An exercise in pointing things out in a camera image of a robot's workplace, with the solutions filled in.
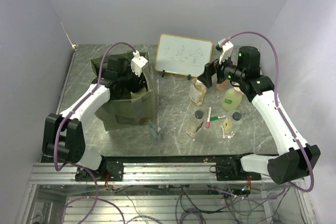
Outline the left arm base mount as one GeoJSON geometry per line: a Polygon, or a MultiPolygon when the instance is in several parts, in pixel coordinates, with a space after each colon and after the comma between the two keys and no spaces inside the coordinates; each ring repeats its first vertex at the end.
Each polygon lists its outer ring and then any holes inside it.
{"type": "MultiPolygon", "coordinates": [[[[104,161],[97,170],[88,169],[96,181],[121,182],[124,166],[119,161],[104,161]]],[[[78,168],[75,174],[77,182],[92,182],[93,178],[84,168],[78,168]]]]}

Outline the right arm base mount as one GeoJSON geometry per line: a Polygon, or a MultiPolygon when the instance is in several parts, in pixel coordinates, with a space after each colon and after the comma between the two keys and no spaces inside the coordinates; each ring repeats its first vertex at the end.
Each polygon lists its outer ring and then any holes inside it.
{"type": "Polygon", "coordinates": [[[225,155],[216,162],[215,174],[218,181],[245,180],[240,162],[241,156],[225,155]]]}

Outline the yellow-green lotion bottle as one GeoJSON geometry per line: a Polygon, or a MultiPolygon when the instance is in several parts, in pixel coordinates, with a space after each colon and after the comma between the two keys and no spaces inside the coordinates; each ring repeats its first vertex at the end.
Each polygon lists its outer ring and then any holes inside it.
{"type": "Polygon", "coordinates": [[[130,92],[130,94],[131,94],[131,99],[140,98],[140,97],[142,97],[144,94],[146,94],[146,92],[147,92],[146,87],[140,89],[140,90],[139,90],[138,92],[136,92],[136,93],[130,92]]]}

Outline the clear bottle black label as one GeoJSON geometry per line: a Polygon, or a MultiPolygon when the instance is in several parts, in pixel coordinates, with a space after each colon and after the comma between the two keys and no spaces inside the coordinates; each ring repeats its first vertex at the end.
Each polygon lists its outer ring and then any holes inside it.
{"type": "Polygon", "coordinates": [[[186,133],[189,136],[194,136],[202,127],[205,120],[205,115],[203,110],[196,110],[192,115],[186,133]]]}

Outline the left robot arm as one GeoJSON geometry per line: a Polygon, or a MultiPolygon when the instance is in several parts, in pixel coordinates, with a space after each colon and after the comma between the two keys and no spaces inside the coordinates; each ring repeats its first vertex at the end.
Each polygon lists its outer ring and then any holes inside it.
{"type": "Polygon", "coordinates": [[[72,163],[88,168],[94,180],[106,177],[103,157],[86,147],[83,125],[102,105],[119,97],[124,90],[136,93],[143,88],[147,66],[148,60],[138,51],[133,52],[132,59],[105,56],[88,90],[68,109],[47,116],[42,151],[53,158],[57,171],[62,169],[59,162],[72,163]]]}

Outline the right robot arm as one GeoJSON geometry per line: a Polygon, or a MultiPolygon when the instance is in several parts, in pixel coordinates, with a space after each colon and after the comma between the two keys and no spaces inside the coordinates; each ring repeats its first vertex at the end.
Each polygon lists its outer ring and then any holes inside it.
{"type": "Polygon", "coordinates": [[[207,88],[212,87],[212,76],[222,83],[237,83],[241,92],[264,119],[277,148],[277,156],[245,154],[231,167],[236,179],[244,179],[249,173],[269,176],[281,185],[293,180],[313,176],[313,168],[321,152],[317,145],[310,145],[294,127],[280,103],[271,79],[260,73],[260,52],[251,46],[238,50],[238,60],[233,63],[223,55],[205,65],[198,80],[207,88]]]}

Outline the clear bottle yellow label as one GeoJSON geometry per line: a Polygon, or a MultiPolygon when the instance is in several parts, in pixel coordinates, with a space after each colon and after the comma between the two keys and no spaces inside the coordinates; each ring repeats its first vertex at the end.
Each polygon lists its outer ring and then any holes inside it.
{"type": "Polygon", "coordinates": [[[232,138],[242,125],[242,115],[239,111],[231,111],[223,122],[223,137],[232,138]]]}

